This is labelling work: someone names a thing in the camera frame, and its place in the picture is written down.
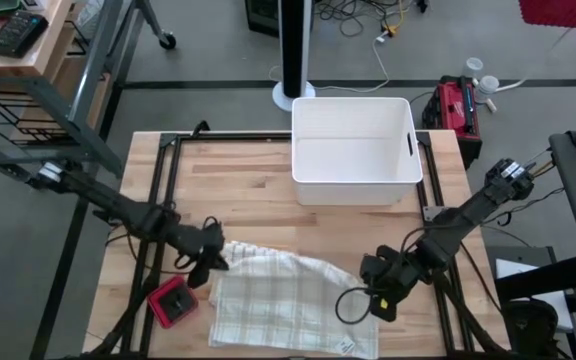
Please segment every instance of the red tool case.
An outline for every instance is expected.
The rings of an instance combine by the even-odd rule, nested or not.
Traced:
[[[444,76],[421,116],[424,129],[455,131],[466,169],[479,157],[482,145],[474,94],[471,78]]]

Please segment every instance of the white plastic bin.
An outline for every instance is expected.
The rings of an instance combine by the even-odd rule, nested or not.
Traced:
[[[302,205],[390,205],[423,176],[402,98],[300,98],[292,108],[292,178]]]

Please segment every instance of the plaid towel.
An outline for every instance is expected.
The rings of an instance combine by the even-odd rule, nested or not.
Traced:
[[[235,249],[229,256],[228,245],[222,252],[231,267],[211,293],[217,316],[210,346],[244,344],[379,357],[374,317],[345,325],[335,315],[339,295],[361,286],[356,278],[325,261],[242,243],[232,246],[247,254]],[[340,304],[341,316],[359,318],[368,301],[361,292],[348,294]]]

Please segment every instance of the concrete floor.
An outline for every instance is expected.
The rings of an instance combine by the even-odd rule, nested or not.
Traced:
[[[265,80],[279,63],[278,41],[247,29],[242,1],[158,0],[153,6],[162,26],[176,34],[179,51],[163,52],[144,27],[131,81]],[[378,24],[369,17],[362,21],[364,33],[345,38],[337,23],[315,20],[311,79],[381,79],[370,48]],[[513,1],[435,1],[426,15],[415,9],[407,13],[400,33],[379,51],[392,79],[458,74],[470,56],[484,61],[486,73],[521,78],[562,32],[523,23]],[[535,74],[576,78],[576,30]],[[428,90],[392,88],[370,96],[410,99]],[[335,90],[319,95],[357,94]],[[498,159],[526,160],[547,146],[548,135],[576,128],[576,88],[522,88],[494,100],[498,113],[479,111],[484,148],[468,172],[473,190]],[[417,121],[424,101],[413,105]],[[267,89],[130,90],[121,98],[108,144],[125,158],[132,132],[190,130],[202,119],[216,130],[290,126],[289,114],[272,104]],[[103,171],[100,178],[118,186],[118,180]],[[551,172],[539,179],[533,197],[559,186],[559,177]],[[25,358],[32,347],[75,201],[69,195],[32,191],[0,175],[0,359]],[[554,246],[560,259],[576,255],[576,226],[565,195],[526,210],[506,229],[533,245]],[[107,230],[96,219],[86,220],[49,357],[81,349]],[[515,245],[495,232],[484,230],[484,235],[488,245]]]

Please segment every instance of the towel tag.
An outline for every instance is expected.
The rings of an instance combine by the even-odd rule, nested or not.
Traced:
[[[355,342],[352,341],[348,336],[344,336],[343,339],[335,346],[337,352],[346,355],[355,348]]]

